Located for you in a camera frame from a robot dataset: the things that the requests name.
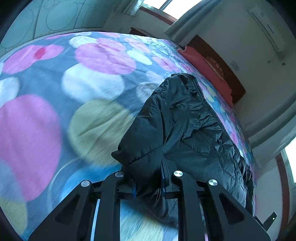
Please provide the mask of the black quilted down jacket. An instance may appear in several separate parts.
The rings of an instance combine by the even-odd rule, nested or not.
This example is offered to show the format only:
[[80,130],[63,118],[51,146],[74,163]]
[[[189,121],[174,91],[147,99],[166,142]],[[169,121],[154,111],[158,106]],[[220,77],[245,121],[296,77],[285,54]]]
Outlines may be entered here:
[[199,181],[217,180],[249,213],[254,214],[250,166],[206,102],[197,79],[173,74],[146,100],[112,157],[137,187],[137,204],[159,221],[178,225],[175,199],[163,197],[161,162]]

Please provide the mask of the red pillow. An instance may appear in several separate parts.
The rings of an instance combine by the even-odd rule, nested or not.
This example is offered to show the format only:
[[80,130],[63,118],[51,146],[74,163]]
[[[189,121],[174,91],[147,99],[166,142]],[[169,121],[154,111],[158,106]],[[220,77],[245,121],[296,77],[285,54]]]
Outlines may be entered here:
[[186,46],[184,50],[178,49],[178,52],[189,61],[221,94],[227,104],[233,108],[232,90],[224,79],[220,79],[216,73],[206,63],[205,58],[193,47]]

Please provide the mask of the colourful dotted bed sheet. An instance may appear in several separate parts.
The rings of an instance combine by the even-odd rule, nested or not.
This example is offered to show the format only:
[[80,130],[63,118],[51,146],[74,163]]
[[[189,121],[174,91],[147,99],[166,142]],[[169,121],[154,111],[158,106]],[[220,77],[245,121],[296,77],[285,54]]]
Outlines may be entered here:
[[171,41],[81,32],[27,44],[1,61],[1,208],[22,240],[76,185],[120,169],[111,153],[152,92],[197,78],[241,156],[254,158],[233,108]]

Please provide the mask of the grey curtain right of bed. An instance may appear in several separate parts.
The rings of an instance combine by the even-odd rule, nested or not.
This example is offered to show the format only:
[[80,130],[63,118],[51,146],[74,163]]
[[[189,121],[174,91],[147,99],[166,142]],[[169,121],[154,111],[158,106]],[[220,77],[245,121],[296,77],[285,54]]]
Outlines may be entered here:
[[295,93],[262,118],[246,125],[258,166],[275,158],[295,138]]

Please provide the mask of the grey curtain of bed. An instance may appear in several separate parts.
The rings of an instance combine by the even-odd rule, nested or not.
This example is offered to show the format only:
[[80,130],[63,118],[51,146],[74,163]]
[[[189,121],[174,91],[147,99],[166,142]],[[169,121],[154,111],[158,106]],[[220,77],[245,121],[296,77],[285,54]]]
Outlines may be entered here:
[[191,30],[197,27],[201,20],[220,3],[221,1],[219,0],[200,1],[167,28],[164,34],[170,40],[180,45]]
[[246,125],[258,166],[275,158],[295,138],[295,93],[262,118]]

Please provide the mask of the brown embroidered cushion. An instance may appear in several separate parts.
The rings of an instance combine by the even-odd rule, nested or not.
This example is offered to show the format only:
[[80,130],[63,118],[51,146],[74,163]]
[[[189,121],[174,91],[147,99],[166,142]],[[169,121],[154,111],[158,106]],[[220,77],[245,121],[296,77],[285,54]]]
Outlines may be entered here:
[[223,70],[220,64],[214,58],[206,57],[205,61],[220,79],[224,79]]

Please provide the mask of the right window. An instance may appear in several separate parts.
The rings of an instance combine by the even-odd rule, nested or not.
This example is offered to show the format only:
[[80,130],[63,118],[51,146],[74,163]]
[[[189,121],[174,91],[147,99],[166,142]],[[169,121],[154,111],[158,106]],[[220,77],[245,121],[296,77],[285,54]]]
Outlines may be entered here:
[[280,174],[281,193],[282,193],[282,218],[280,225],[280,233],[287,228],[289,222],[294,215],[293,190],[295,183],[293,179],[292,169],[285,149],[280,151],[275,157],[278,171]]

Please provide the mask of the window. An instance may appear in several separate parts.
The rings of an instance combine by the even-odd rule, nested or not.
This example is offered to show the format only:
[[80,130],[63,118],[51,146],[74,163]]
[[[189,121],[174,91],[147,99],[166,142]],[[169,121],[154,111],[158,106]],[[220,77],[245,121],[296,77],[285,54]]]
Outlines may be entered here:
[[140,10],[172,25],[201,0],[145,0]]
[[282,193],[282,218],[280,225],[280,233],[287,228],[289,222],[294,215],[293,190],[295,183],[293,179],[292,169],[285,149],[280,151],[275,157],[278,171],[280,174],[281,193]]

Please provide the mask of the dark wooden headboard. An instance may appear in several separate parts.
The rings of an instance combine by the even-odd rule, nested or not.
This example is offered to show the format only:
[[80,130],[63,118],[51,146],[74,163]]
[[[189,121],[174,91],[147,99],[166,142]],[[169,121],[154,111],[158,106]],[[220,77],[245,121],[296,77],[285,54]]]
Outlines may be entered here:
[[224,80],[232,90],[231,96],[233,104],[240,101],[246,93],[246,90],[231,68],[218,55],[218,53],[198,35],[196,35],[187,45],[197,50],[204,58],[207,59],[210,57],[218,63],[219,67],[222,69]]

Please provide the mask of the grey curtain left of bed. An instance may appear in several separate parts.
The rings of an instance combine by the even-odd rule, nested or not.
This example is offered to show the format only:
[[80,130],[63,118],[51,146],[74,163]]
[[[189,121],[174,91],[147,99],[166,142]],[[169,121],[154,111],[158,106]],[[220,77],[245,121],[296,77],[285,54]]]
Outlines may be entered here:
[[164,34],[170,40],[180,45],[191,30],[197,27],[201,20],[220,3],[221,1],[219,0],[200,1],[167,28]]

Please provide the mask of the left window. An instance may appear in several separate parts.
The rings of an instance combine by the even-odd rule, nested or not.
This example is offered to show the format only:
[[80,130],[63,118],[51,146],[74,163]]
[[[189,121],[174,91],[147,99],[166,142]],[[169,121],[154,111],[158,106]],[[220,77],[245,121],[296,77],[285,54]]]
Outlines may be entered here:
[[145,0],[140,10],[172,25],[201,0]]

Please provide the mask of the white sheer curtain far left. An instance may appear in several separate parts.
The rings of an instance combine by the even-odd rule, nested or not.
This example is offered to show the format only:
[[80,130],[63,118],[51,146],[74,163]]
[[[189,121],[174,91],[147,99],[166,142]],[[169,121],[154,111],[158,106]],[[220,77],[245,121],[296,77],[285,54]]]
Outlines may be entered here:
[[144,0],[131,0],[128,1],[128,5],[125,7],[123,13],[129,16],[135,16]]

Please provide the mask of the frosted glass wardrobe door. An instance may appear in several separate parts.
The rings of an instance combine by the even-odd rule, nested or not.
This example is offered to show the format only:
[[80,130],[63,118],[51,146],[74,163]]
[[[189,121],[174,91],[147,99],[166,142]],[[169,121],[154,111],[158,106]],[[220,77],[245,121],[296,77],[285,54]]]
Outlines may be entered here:
[[1,56],[13,48],[52,33],[103,28],[117,1],[35,0],[16,17],[1,41]]

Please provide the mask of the wall socket plate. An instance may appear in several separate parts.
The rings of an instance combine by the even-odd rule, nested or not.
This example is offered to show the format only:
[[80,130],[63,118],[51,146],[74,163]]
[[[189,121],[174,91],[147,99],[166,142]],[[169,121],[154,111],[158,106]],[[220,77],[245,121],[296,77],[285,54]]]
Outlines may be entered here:
[[231,66],[233,67],[233,69],[235,71],[239,71],[240,70],[239,66],[237,65],[237,63],[235,61],[232,61],[231,62]]

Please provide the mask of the white wall air conditioner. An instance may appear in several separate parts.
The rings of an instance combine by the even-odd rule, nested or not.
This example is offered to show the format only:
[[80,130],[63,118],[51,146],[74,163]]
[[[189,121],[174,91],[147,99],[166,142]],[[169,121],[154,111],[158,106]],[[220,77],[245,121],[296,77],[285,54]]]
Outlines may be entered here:
[[282,52],[285,49],[285,41],[267,14],[256,4],[249,10],[249,14],[262,29],[274,50]]

